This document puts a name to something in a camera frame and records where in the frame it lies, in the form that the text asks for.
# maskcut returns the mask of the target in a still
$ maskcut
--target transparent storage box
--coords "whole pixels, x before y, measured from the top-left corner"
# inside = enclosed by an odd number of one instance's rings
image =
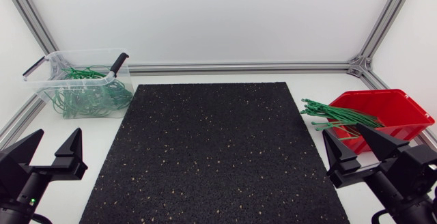
[[[123,117],[134,91],[123,49],[57,51],[23,74],[63,118]]]

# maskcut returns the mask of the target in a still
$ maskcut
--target red plastic bin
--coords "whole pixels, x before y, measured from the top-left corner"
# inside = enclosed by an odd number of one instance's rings
[[[431,116],[399,89],[345,92],[330,103],[330,106],[356,109],[374,115],[385,125],[377,130],[406,141],[412,140],[434,123]],[[334,131],[339,138],[353,137],[340,128],[334,128]],[[371,151],[362,136],[343,140],[343,143],[356,154]]]

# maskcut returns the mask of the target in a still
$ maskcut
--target green zip tie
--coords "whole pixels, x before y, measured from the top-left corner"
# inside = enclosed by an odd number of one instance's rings
[[[74,68],[63,69],[66,73],[64,79],[101,79],[106,75],[96,72],[91,68],[106,66],[90,66],[84,70]],[[62,114],[64,118],[74,118],[77,116],[105,117],[112,111],[126,108],[132,100],[133,94],[128,91],[125,85],[114,79],[106,85],[70,87],[66,89],[60,87],[50,95],[46,90],[43,91],[52,101],[53,109]]]
[[[316,128],[317,131],[327,128],[338,128],[351,135],[351,137],[340,138],[340,140],[359,138],[361,134],[355,127],[357,123],[364,124],[371,128],[380,128],[384,126],[376,116],[363,113],[362,111],[343,107],[332,107],[307,98],[302,99],[302,101],[307,104],[305,105],[305,109],[300,112],[301,114],[335,120],[333,122],[323,123],[312,122],[311,124],[313,125],[322,125]]]

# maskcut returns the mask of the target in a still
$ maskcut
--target plastic bin handle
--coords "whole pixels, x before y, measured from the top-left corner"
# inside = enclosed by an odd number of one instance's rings
[[[110,71],[114,72],[114,77],[117,77],[117,72],[122,67],[122,64],[124,63],[124,60],[128,58],[129,55],[122,53],[120,56],[118,56],[117,60],[115,60],[115,63],[112,65]]]
[[[44,57],[41,57],[40,60],[38,60],[36,63],[34,63],[28,70],[26,70],[26,72],[23,73],[24,77],[28,77],[38,66],[40,66],[42,64],[42,62],[44,61]]]

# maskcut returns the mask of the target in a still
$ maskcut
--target speckled black mat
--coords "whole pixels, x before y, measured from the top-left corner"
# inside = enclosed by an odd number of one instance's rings
[[[285,83],[140,85],[81,223],[348,223]]]

